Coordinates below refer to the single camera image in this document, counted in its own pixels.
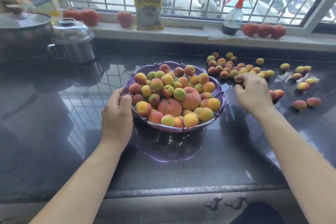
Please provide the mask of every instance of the yellow package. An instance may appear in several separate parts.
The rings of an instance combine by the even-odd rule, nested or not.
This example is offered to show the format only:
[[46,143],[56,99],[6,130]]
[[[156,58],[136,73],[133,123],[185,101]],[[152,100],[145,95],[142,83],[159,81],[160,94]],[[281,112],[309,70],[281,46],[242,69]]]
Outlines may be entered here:
[[137,29],[163,30],[161,23],[162,0],[134,0]]

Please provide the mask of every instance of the forearm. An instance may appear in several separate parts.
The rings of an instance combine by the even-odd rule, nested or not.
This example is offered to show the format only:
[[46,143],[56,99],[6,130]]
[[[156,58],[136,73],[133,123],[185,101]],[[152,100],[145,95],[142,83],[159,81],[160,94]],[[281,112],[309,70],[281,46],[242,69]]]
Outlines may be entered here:
[[309,223],[336,223],[336,170],[275,109],[255,118]]
[[31,224],[93,223],[121,152],[111,142],[100,143]]

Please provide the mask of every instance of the windowsill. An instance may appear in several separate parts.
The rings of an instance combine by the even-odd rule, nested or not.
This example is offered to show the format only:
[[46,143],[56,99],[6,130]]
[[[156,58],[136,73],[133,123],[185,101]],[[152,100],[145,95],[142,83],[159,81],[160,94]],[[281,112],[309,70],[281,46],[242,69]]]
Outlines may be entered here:
[[271,38],[233,38],[209,40],[202,29],[165,27],[162,31],[137,30],[135,25],[130,29],[122,28],[118,23],[100,22],[98,26],[90,28],[96,37],[112,39],[150,40],[163,42],[216,44],[228,46],[263,47],[299,49],[311,51],[336,50],[336,37],[324,34],[311,34],[309,36],[285,35],[280,40]]

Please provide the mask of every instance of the purple bowl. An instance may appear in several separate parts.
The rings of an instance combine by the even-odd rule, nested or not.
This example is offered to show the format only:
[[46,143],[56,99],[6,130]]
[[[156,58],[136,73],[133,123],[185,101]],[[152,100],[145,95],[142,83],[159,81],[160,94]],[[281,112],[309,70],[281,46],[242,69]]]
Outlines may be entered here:
[[[159,64],[155,63],[154,65],[143,66],[138,71],[136,71],[136,73],[132,74],[132,76],[129,77],[126,80],[125,85],[124,85],[124,92],[126,94],[130,95],[130,93],[128,92],[128,89],[129,89],[129,87],[133,83],[135,83],[135,80],[134,80],[135,74],[137,74],[137,73],[144,73],[145,75],[147,75],[149,72],[152,72],[152,71],[156,72],[156,71],[159,70],[159,68],[160,68],[160,66],[162,64],[167,64],[170,67],[170,71],[173,71],[177,67],[182,67],[184,69],[187,66],[187,65],[178,64],[178,63],[172,62],[172,61],[166,61],[166,62],[162,62],[162,63],[159,63]],[[202,69],[200,69],[198,67],[195,67],[195,74],[196,75],[199,75],[199,74],[205,73],[205,72],[206,72],[205,70],[202,70]],[[162,130],[162,131],[167,131],[167,132],[181,133],[181,132],[189,132],[189,131],[198,130],[200,128],[204,128],[207,125],[213,123],[221,115],[221,113],[223,112],[224,107],[225,107],[225,98],[223,96],[224,92],[221,91],[221,85],[220,85],[220,83],[215,78],[210,77],[210,76],[209,76],[209,81],[213,82],[215,84],[215,86],[216,86],[216,88],[212,92],[212,94],[215,96],[215,98],[217,98],[220,101],[221,107],[220,107],[219,111],[215,112],[214,118],[211,119],[211,120],[209,120],[209,121],[207,121],[207,122],[204,122],[204,123],[199,124],[199,125],[197,125],[195,127],[192,127],[192,128],[174,128],[174,127],[169,127],[169,126],[165,126],[165,125],[162,125],[162,124],[157,124],[157,123],[153,123],[151,121],[148,121],[147,118],[143,118],[140,114],[138,114],[137,111],[135,110],[135,106],[132,105],[133,115],[139,117],[141,120],[143,120],[149,126],[151,126],[153,128],[157,128],[157,129]]]

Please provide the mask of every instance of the pot lid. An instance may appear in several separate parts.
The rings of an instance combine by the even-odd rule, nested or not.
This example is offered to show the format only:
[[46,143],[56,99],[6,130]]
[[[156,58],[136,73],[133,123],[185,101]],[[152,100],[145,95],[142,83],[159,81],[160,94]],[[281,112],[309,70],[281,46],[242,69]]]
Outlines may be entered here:
[[20,29],[38,27],[51,21],[51,17],[39,13],[0,14],[0,29]]
[[51,40],[57,44],[77,44],[94,36],[83,22],[72,18],[58,20],[52,28],[52,34]]

